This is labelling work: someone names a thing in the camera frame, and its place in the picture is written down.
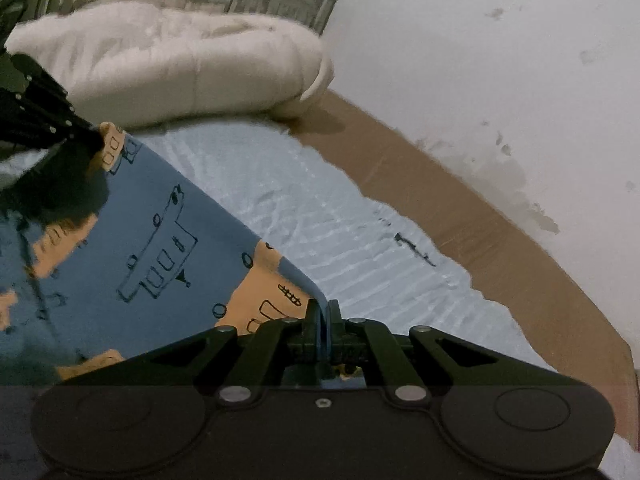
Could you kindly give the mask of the light blue bed sheet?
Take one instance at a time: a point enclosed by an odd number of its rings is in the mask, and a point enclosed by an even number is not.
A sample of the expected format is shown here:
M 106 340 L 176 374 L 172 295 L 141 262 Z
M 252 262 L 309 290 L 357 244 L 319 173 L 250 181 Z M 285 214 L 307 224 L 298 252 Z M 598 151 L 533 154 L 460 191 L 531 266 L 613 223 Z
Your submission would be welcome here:
M 369 387 L 324 355 L 323 312 L 417 325 L 553 368 L 508 314 L 392 208 L 279 130 L 190 122 L 133 136 L 323 294 L 317 354 L 272 386 L 74 387 L 1 381 L 6 479 L 634 479 L 608 401 L 572 386 Z M 1 144 L 1 186 L 43 151 Z

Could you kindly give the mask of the blue orange printed pants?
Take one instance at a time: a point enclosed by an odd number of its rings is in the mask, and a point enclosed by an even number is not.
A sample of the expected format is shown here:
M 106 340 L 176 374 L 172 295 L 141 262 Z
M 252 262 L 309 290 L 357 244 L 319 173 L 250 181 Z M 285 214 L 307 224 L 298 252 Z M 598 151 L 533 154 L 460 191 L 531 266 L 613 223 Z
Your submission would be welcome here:
M 320 289 L 104 122 L 1 190 L 1 380 L 51 385 L 217 325 L 300 318 Z

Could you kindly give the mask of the cream folded comforter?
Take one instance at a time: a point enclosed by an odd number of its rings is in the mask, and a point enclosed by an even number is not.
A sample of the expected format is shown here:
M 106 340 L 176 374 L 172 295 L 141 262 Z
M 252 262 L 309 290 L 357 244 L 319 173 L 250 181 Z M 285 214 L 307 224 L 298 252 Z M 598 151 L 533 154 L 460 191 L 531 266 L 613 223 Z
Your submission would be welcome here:
M 189 116 L 303 115 L 334 67 L 320 36 L 265 14 L 215 13 L 177 0 L 101 0 L 17 25 L 27 54 L 89 122 L 126 129 Z

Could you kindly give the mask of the brown wooden bed frame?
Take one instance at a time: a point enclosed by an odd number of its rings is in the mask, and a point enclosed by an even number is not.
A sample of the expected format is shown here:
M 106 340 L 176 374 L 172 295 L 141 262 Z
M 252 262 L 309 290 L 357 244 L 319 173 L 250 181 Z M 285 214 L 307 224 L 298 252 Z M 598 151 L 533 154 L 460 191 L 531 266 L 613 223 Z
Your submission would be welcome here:
M 287 126 L 364 195 L 424 229 L 470 272 L 476 289 L 509 309 L 548 363 L 608 399 L 617 433 L 639 445 L 639 393 L 628 344 L 536 242 L 399 132 L 332 91 Z

